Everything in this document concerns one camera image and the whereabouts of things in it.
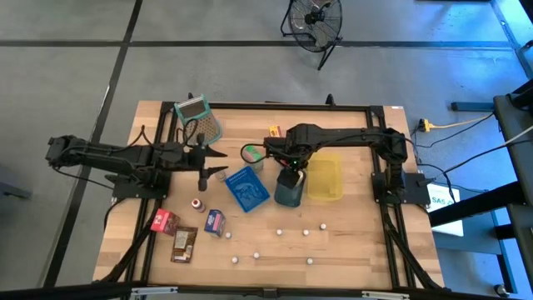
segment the fan grille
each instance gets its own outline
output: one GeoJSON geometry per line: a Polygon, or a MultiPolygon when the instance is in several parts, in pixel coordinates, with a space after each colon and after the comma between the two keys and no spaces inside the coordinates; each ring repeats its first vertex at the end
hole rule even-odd
{"type": "Polygon", "coordinates": [[[294,0],[288,17],[300,47],[314,53],[324,52],[336,42],[341,31],[341,0],[294,0]]]}

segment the teal device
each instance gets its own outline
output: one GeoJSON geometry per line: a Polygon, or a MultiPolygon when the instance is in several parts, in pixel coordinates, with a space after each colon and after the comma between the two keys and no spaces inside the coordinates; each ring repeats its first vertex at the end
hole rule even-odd
{"type": "Polygon", "coordinates": [[[198,120],[197,130],[189,138],[189,144],[197,143],[197,134],[203,133],[207,144],[214,143],[222,135],[222,128],[213,116],[209,103],[202,95],[194,97],[184,102],[174,104],[177,116],[183,125],[183,130],[190,135],[194,128],[194,121],[190,122],[185,128],[187,122],[192,119],[198,120]]]}

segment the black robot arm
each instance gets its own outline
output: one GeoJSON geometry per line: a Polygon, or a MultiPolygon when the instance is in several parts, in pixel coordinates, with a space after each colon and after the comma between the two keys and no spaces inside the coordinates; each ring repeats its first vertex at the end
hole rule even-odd
{"type": "Polygon", "coordinates": [[[274,157],[285,169],[278,183],[293,188],[298,171],[307,167],[312,154],[323,147],[370,147],[387,162],[384,173],[388,192],[402,198],[406,182],[402,163],[407,160],[406,138],[388,128],[323,129],[315,124],[298,124],[286,131],[285,137],[265,137],[267,157],[274,157]]]}
{"type": "Polygon", "coordinates": [[[198,189],[205,191],[207,179],[227,167],[204,168],[206,157],[225,157],[212,150],[197,135],[198,144],[187,152],[179,142],[146,146],[119,147],[88,142],[74,136],[50,138],[46,159],[55,169],[77,165],[97,168],[116,175],[106,175],[115,184],[117,198],[165,198],[171,172],[197,171],[198,189]]]}

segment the red box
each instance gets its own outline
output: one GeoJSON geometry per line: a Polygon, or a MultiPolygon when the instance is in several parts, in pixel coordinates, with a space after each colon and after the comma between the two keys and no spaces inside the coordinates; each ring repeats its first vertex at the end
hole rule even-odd
{"type": "Polygon", "coordinates": [[[164,209],[158,209],[156,217],[153,218],[151,230],[158,233],[165,233],[173,237],[176,234],[177,225],[180,222],[180,218],[172,212],[168,212],[164,209]]]}

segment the gray floor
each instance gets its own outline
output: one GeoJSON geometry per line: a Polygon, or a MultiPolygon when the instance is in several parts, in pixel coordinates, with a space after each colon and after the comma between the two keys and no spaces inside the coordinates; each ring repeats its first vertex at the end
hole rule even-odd
{"type": "MultiPolygon", "coordinates": [[[[498,3],[519,42],[533,37],[518,0],[498,3]]],[[[133,4],[0,0],[0,40],[120,40],[133,4]]],[[[343,5],[347,41],[506,41],[489,3],[353,0],[343,5]]],[[[285,9],[282,0],[145,1],[133,40],[281,40],[285,9]]],[[[73,182],[47,167],[46,142],[63,134],[89,137],[117,50],[0,47],[0,166],[33,190],[27,201],[0,199],[0,290],[40,284],[73,182]]],[[[419,118],[434,124],[477,118],[482,114],[450,112],[449,104],[490,101],[526,80],[509,48],[339,47],[318,72],[319,58],[298,47],[130,48],[102,141],[126,142],[137,101],[182,100],[188,92],[212,101],[256,103],[323,103],[333,93],[341,104],[402,105],[414,126],[419,118]]],[[[453,132],[419,134],[418,141],[429,144],[453,132]]],[[[432,152],[421,149],[420,155],[426,163],[446,167],[501,142],[491,119],[432,152]]],[[[91,178],[103,181],[103,172],[93,171],[91,178]]],[[[513,180],[505,151],[451,174],[452,182],[472,188],[513,180]]],[[[90,282],[110,197],[105,189],[87,187],[58,284],[90,282]]],[[[516,244],[510,241],[509,249],[518,296],[533,298],[516,244]]],[[[492,285],[501,283],[494,256],[439,250],[439,258],[446,286],[453,290],[494,295],[492,285]]]]}

